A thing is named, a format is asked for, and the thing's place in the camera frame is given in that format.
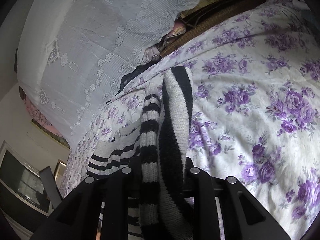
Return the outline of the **black white striped sweater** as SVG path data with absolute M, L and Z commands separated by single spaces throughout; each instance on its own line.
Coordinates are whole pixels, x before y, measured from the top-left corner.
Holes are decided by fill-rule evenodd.
M 192 239 L 189 217 L 193 207 L 183 197 L 193 91 L 188 68 L 165 71 L 162 91 L 150 83 L 140 119 L 122 128 L 113 142 L 100 141 L 91 156 L 87 176 L 110 178 L 132 167 L 141 172 L 141 190 L 131 194 L 125 229 L 128 239 Z

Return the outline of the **purple floral bed sheet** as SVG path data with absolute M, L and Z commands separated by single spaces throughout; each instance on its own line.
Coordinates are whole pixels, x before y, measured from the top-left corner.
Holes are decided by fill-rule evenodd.
M 291 239 L 319 213 L 319 44 L 303 0 L 264 4 L 210 28 L 130 81 L 89 124 L 62 181 L 85 177 L 100 142 L 137 121 L 145 88 L 162 89 L 173 66 L 191 70 L 194 103 L 187 156 L 210 175 L 234 176 Z

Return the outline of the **pink floral fabric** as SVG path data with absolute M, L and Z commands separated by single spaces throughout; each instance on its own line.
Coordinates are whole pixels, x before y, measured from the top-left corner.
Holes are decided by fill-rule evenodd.
M 62 134 L 47 120 L 47 118 L 37 109 L 37 107 L 26 96 L 24 100 L 25 107 L 29 115 L 34 119 L 41 127 L 50 131 L 58 137 L 62 137 Z

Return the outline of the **white lace curtain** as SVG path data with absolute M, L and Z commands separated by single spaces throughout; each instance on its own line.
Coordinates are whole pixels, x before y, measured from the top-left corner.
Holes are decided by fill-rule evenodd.
M 27 97 L 75 147 L 93 117 L 199 0 L 34 0 L 17 52 Z

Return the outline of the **brown wicker headboard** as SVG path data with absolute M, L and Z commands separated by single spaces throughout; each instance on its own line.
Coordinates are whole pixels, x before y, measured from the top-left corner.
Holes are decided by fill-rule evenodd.
M 195 8 L 181 14 L 179 19 L 185 25 L 186 32 L 167 45 L 160 53 L 160 57 L 166 57 L 211 27 L 251 10 L 264 1 L 266 0 L 200 0 Z

